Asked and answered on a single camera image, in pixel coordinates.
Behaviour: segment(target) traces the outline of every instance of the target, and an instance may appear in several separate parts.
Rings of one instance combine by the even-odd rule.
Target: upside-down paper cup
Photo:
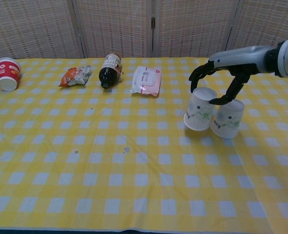
[[[209,101],[217,97],[217,93],[206,87],[194,89],[188,108],[184,114],[185,125],[195,131],[209,127],[214,105]]]
[[[12,58],[0,58],[0,88],[12,91],[17,88],[21,66]]]
[[[210,124],[213,133],[226,139],[236,137],[244,109],[245,105],[236,99],[220,106],[217,115]]]

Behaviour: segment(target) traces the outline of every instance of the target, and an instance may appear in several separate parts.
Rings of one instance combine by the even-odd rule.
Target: plastic wrapper
[[[161,83],[161,71],[155,68],[138,66],[133,75],[131,93],[157,96]]]
[[[73,67],[68,69],[62,77],[60,87],[73,86],[75,84],[86,84],[89,80],[91,66]]]

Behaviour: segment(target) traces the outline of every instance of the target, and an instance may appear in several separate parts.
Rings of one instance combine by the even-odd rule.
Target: pink wet wipes pack
[[[133,75],[131,93],[152,94],[159,93],[162,73],[155,68],[138,66]]]

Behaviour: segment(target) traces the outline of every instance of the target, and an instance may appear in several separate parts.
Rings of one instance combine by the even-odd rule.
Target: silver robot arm
[[[197,67],[190,75],[191,92],[197,88],[200,79],[219,70],[229,70],[235,78],[225,95],[209,103],[225,105],[236,98],[250,75],[275,73],[276,76],[288,78],[288,40],[279,43],[277,48],[250,46],[213,54],[206,64]]]

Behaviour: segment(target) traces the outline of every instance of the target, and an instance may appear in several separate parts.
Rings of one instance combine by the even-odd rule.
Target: bottle
[[[118,82],[121,70],[121,57],[117,53],[106,55],[105,61],[99,73],[101,86],[108,89],[110,86]]]

